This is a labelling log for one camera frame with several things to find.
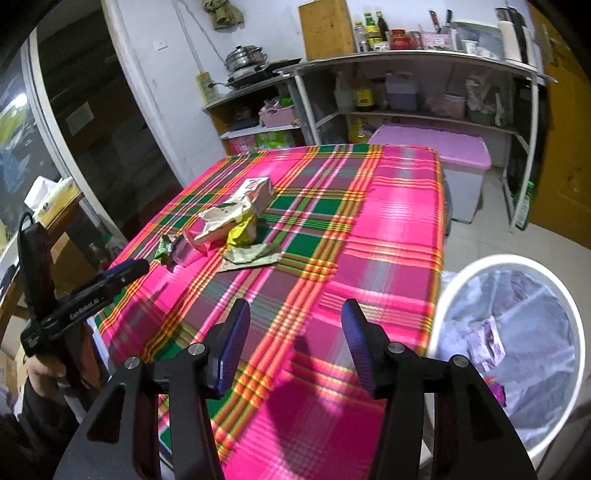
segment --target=white wall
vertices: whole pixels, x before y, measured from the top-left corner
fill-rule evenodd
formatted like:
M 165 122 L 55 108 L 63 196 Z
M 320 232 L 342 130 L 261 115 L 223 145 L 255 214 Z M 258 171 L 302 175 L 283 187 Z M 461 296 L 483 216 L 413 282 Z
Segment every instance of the white wall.
M 245 23 L 226 31 L 213 30 L 200 0 L 177 4 L 203 68 L 215 82 L 225 82 L 228 73 L 195 19 L 222 58 L 237 45 L 261 46 L 270 61 L 305 58 L 298 13 L 298 6 L 305 1 L 233 0 L 232 3 L 244 14 Z M 416 30 L 418 24 L 429 30 L 429 9 L 437 12 L 440 22 L 444 22 L 449 8 L 455 18 L 496 23 L 495 8 L 505 5 L 502 0 L 414 0 L 405 3 L 348 0 L 348 4 L 353 20 L 361 19 L 366 11 L 381 10 L 390 28 L 407 30 Z M 512 0 L 512 4 L 531 23 L 525 0 Z M 103 10 L 142 113 L 173 171 L 186 186 L 225 152 L 209 117 L 201 111 L 203 100 L 195 82 L 199 70 L 181 29 L 173 0 L 103 0 Z M 221 92 L 228 91 L 223 86 L 218 88 Z

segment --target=wall switch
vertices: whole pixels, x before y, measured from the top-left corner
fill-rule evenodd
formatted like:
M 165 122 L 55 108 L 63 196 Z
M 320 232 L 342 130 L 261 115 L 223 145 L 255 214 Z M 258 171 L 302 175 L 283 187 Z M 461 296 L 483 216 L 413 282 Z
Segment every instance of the wall switch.
M 168 44 L 164 40 L 154 40 L 154 50 L 160 51 L 168 48 Z

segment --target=pink basket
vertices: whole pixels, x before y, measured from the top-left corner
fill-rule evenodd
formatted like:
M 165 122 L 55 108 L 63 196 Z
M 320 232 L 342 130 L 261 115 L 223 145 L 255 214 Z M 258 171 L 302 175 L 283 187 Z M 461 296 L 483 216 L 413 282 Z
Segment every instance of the pink basket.
M 265 127 L 284 127 L 291 125 L 297 120 L 296 109 L 292 106 L 286 106 L 283 108 L 268 108 L 262 113 L 259 113 L 259 117 Z

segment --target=yellow label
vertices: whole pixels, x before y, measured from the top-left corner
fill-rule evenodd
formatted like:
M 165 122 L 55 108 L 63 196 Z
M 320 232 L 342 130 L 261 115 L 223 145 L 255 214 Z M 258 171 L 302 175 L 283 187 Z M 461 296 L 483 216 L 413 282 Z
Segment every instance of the yellow label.
M 355 104 L 357 106 L 374 105 L 374 94 L 370 89 L 355 90 Z

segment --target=green bottle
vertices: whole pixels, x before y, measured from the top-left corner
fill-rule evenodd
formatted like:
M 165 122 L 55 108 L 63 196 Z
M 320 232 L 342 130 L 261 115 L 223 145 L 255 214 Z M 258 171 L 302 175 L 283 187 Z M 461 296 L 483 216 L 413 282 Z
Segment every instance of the green bottle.
M 523 199 L 523 205 L 521 205 L 521 209 L 517 212 L 517 222 L 515 226 L 519 230 L 525 230 L 527 228 L 528 223 L 530 222 L 530 207 L 531 201 L 534 198 L 534 182 L 529 181 L 527 183 L 527 190 L 525 191 L 525 198 Z

